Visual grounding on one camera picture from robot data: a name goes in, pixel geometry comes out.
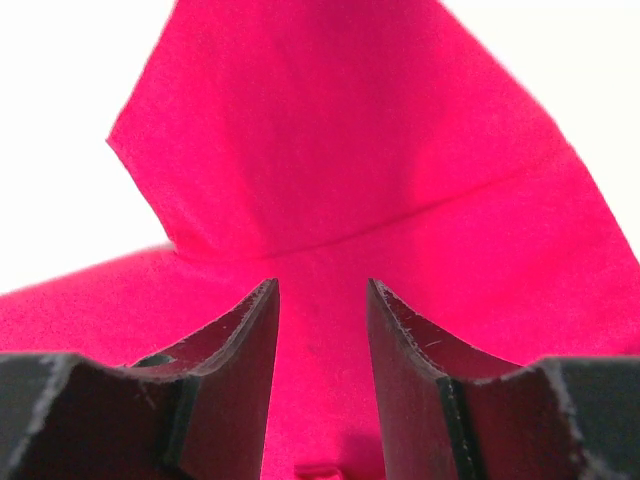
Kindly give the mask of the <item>red t shirt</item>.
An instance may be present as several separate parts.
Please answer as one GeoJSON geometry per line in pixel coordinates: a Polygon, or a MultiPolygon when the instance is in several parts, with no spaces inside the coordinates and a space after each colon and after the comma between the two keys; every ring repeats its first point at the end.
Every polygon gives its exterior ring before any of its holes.
{"type": "Polygon", "coordinates": [[[546,111],[436,1],[180,1],[109,138],[170,243],[1,299],[121,364],[281,283],[262,475],[380,479],[365,284],[505,360],[639,350],[639,264],[546,111]]]}

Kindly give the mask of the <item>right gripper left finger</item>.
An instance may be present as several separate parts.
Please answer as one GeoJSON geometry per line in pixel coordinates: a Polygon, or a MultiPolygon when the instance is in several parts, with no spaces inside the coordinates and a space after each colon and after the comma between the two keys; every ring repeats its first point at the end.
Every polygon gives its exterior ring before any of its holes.
{"type": "Polygon", "coordinates": [[[70,353],[1,358],[5,479],[256,479],[279,284],[131,367],[70,353]]]}

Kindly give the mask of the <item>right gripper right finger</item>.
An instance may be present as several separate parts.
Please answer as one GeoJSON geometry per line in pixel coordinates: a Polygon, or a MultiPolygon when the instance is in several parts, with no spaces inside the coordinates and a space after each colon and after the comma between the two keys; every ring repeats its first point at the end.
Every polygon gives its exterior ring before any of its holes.
{"type": "Polygon", "coordinates": [[[639,360],[520,367],[412,310],[382,282],[367,327],[390,479],[635,479],[639,360]]]}

